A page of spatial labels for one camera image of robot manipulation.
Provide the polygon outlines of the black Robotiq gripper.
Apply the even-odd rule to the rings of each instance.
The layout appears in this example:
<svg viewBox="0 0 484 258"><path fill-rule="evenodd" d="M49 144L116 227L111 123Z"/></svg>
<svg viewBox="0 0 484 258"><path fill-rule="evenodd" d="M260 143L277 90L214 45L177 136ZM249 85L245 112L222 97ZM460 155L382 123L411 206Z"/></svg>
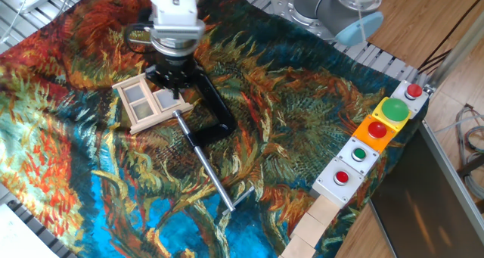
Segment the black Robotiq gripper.
<svg viewBox="0 0 484 258"><path fill-rule="evenodd" d="M171 57L156 56L156 65L147 67L145 75L148 80L161 89L168 89L173 98L179 98L180 91L197 84L204 75L193 55Z"/></svg>

